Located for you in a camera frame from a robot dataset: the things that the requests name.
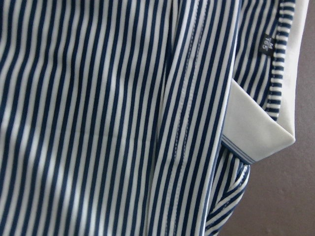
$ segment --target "gray surface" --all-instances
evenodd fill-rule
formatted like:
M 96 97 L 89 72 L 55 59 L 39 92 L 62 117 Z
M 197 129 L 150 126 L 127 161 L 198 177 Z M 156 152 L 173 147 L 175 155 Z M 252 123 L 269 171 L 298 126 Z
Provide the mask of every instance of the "gray surface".
M 296 143 L 252 165 L 241 203 L 219 236 L 315 236 L 315 1 L 296 88 Z

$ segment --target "brand tag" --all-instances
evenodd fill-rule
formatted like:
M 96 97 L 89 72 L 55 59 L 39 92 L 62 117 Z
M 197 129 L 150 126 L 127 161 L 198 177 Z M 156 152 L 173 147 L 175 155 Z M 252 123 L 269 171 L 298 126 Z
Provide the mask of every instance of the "brand tag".
M 272 57 L 275 49 L 275 42 L 275 39 L 272 38 L 270 35 L 264 34 L 260 42 L 259 51 Z

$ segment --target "striped fabric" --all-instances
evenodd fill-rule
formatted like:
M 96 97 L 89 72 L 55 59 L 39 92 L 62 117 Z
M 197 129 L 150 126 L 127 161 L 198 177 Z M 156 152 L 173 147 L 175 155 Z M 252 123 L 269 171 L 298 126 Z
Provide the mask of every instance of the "striped fabric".
M 281 79 L 292 11 L 0 1 L 0 235 L 216 235 L 250 172 L 221 146 L 232 77 L 280 100 L 269 71 Z M 273 59 L 256 55 L 265 32 Z

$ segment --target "striped shirt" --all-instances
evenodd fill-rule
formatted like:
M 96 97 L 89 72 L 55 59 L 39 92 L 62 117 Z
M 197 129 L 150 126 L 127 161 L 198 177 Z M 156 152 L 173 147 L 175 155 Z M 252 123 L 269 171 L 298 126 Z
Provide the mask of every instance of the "striped shirt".
M 216 235 L 249 164 L 294 142 L 276 122 L 294 8 L 0 1 L 0 235 Z M 248 111 L 281 145 L 248 121 L 250 143 Z

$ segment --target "stitching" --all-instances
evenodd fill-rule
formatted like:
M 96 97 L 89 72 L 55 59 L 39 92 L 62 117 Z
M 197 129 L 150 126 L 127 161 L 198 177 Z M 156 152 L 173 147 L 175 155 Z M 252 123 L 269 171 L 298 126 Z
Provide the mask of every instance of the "stitching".
M 193 43 L 193 38 L 194 38 L 194 33 L 195 33 L 196 21 L 197 21 L 197 15 L 196 15 L 194 23 L 193 23 L 192 32 L 191 32 L 192 34 L 191 34 L 190 42 L 189 42 L 188 57 L 187 57 L 187 60 L 186 60 L 186 63 L 185 63 L 185 70 L 184 70 L 184 82 L 187 82 L 187 80 L 188 80 L 187 78 L 185 79 L 185 77 L 186 77 L 186 74 L 187 74 L 189 59 L 190 59 L 190 56 L 191 56 L 191 49 L 192 49 L 192 43 Z M 183 110 L 184 97 L 185 97 L 184 95 L 185 95 L 185 93 L 184 93 L 184 89 L 183 89 L 182 92 L 181 92 L 181 98 L 180 98 L 180 104 L 179 104 L 179 107 L 180 107 L 179 118 L 181 117 L 182 110 Z M 175 150 L 175 152 L 174 152 L 174 160 L 176 159 L 176 155 L 177 155 L 179 128 L 180 128 L 180 124 L 178 124 L 177 130 L 176 130 L 176 139 L 175 139 L 175 147 L 174 147 L 174 150 Z M 169 198 L 170 198 L 170 195 L 169 195 L 169 191 L 168 191 L 167 196 L 166 196 L 166 202 L 167 203 L 169 203 L 169 201 L 170 201 Z M 167 235 L 167 230 L 168 230 L 167 219 L 168 219 L 168 211 L 167 211 L 167 214 L 166 214 L 165 235 Z
M 295 1 L 280 0 L 280 2 L 279 2 L 279 12 L 281 12 L 281 14 L 279 16 L 279 23 L 277 25 L 275 51 L 274 51 L 274 56 L 273 56 L 273 59 L 272 59 L 272 62 L 271 62 L 272 63 L 272 70 L 271 70 L 272 77 L 270 79 L 270 82 L 271 82 L 270 84 L 271 85 L 269 87 L 268 96 L 267 96 L 267 105 L 266 105 L 266 108 L 265 108 L 265 111 L 267 112 L 267 114 L 272 119 L 274 119 L 275 121 L 279 117 L 281 104 L 279 104 L 278 107 L 277 107 L 278 111 L 276 111 L 276 112 L 270 111 L 271 100 L 274 100 L 272 98 L 272 96 L 274 95 L 273 94 L 273 89 L 276 88 L 273 83 L 274 83 L 274 80 L 276 79 L 276 75 L 280 75 L 281 76 L 281 78 L 280 78 L 281 82 L 280 83 L 281 84 L 283 83 L 283 75 L 281 75 L 281 74 L 284 72 L 284 62 L 281 62 L 281 64 L 279 65 L 280 68 L 278 69 L 278 71 L 280 71 L 280 73 L 277 72 L 277 70 L 276 70 L 276 64 L 277 64 L 277 59 L 283 59 L 284 60 L 284 58 L 285 58 L 285 51 L 286 51 L 286 45 L 287 45 L 287 41 L 288 41 L 288 36 L 286 37 L 286 39 L 283 40 L 284 41 L 284 44 L 283 44 L 284 55 L 283 56 L 278 55 L 276 50 L 279 49 L 278 42 L 279 42 L 280 33 L 284 31 L 282 28 L 285 28 L 287 30 L 287 33 L 289 33 L 290 32 L 290 27 L 291 27 L 291 24 L 292 24 L 292 21 L 291 21 L 290 23 L 287 23 L 288 26 L 284 26 L 284 20 L 285 20 L 285 18 L 284 18 L 284 7 L 285 7 L 286 3 L 292 3 L 293 7 L 295 7 Z M 281 100 L 282 89 L 280 89 L 280 91 L 278 91 L 278 92 L 280 92 L 280 95 L 278 95 L 278 98 L 276 98 L 275 100 Z
M 199 35 L 199 39 L 198 39 L 198 44 L 197 44 L 197 51 L 196 51 L 196 60 L 195 60 L 195 65 L 196 65 L 196 62 L 198 61 L 198 56 L 199 56 L 199 50 L 200 50 L 200 45 L 201 45 L 201 39 L 202 39 L 202 35 L 203 35 L 203 31 L 204 31 L 204 25 L 205 25 L 205 21 L 206 21 L 206 9 L 208 7 L 208 2 L 206 2 L 206 6 L 204 8 L 204 18 L 203 18 L 203 21 L 202 21 L 202 25 L 201 25 L 201 32 L 200 32 L 200 35 Z M 199 9 L 199 0 L 197 2 L 197 10 Z M 192 76 L 192 84 L 195 86 L 195 82 L 196 82 L 196 79 L 195 79 L 195 73 L 196 73 L 196 70 L 194 69 L 193 71 L 193 76 Z M 180 174 L 179 174 L 179 178 L 182 176 L 183 174 L 183 171 L 184 171 L 184 168 L 183 168 L 183 163 L 184 163 L 184 159 L 185 159 L 185 153 L 186 153 L 186 145 L 187 145 L 187 136 L 188 136 L 188 126 L 189 126 L 189 114 L 190 114 L 190 110 L 191 110 L 191 103 L 192 103 L 192 97 L 193 97 L 193 94 L 194 94 L 194 91 L 192 91 L 190 94 L 189 94 L 189 100 L 188 100 L 188 117 L 187 117 L 187 125 L 186 125 L 186 129 L 185 129 L 185 137 L 184 137 L 184 147 L 183 147 L 183 161 L 181 163 L 181 169 L 180 169 Z M 177 186 L 177 189 L 176 189 L 176 192 L 175 192 L 175 202 L 176 202 L 176 207 L 175 207 L 175 223 L 174 223 L 174 232 L 173 232 L 173 235 L 176 234 L 176 221 L 177 221 L 177 202 L 178 202 L 178 199 L 179 199 L 179 186 Z

